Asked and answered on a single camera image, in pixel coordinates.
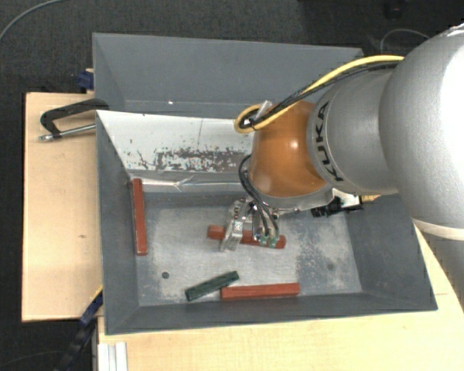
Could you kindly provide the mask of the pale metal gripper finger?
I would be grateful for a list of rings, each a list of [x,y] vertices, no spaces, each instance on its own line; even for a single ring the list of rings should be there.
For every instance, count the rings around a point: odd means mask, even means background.
[[[226,233],[241,233],[244,221],[241,214],[241,207],[243,203],[240,200],[234,201],[232,206],[228,210],[226,220]]]
[[[235,251],[243,236],[244,222],[234,220],[227,225],[224,238],[220,244],[221,251]]]

